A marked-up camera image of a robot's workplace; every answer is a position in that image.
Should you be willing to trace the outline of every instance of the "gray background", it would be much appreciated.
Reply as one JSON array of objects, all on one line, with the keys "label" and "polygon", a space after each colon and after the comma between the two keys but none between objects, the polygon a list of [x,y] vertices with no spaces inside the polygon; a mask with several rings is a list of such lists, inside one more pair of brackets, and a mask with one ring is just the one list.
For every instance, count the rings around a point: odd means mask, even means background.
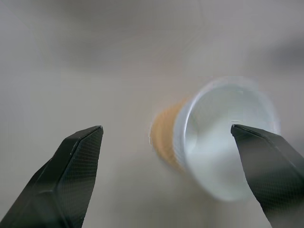
[{"label": "gray background", "polygon": [[301,152],[303,11],[301,0],[0,1],[0,218],[66,136],[101,124],[84,228],[270,227],[255,200],[216,202],[160,162],[148,131],[208,81],[245,76]]}]

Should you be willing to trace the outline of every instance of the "motion blur cup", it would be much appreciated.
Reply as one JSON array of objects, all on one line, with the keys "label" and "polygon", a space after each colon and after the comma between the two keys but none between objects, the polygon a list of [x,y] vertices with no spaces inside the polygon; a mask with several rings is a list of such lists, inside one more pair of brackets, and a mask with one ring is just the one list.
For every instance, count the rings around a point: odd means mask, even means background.
[{"label": "motion blur cup", "polygon": [[191,175],[213,197],[245,199],[253,194],[230,133],[233,124],[280,134],[276,111],[257,85],[223,78],[160,113],[150,142],[169,165]]}]

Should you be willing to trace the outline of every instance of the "white plastic cup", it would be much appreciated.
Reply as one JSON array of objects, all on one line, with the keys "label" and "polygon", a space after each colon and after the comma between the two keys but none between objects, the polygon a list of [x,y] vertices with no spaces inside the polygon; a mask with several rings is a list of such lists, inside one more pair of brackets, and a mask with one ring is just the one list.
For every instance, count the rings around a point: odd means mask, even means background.
[{"label": "white plastic cup", "polygon": [[276,111],[257,86],[243,78],[224,78],[159,114],[150,140],[165,161],[189,173],[213,197],[235,201],[253,194],[230,133],[232,124],[280,134]]}]

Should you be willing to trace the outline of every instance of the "plastic cup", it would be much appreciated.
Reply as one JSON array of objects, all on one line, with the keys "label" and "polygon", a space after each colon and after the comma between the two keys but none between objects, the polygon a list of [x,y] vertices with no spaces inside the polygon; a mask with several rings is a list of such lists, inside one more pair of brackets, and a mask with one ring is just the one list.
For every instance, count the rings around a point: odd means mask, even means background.
[{"label": "plastic cup", "polygon": [[280,134],[270,100],[252,82],[224,78],[154,120],[150,142],[168,164],[191,175],[213,197],[235,201],[253,196],[245,178],[232,124]]}]

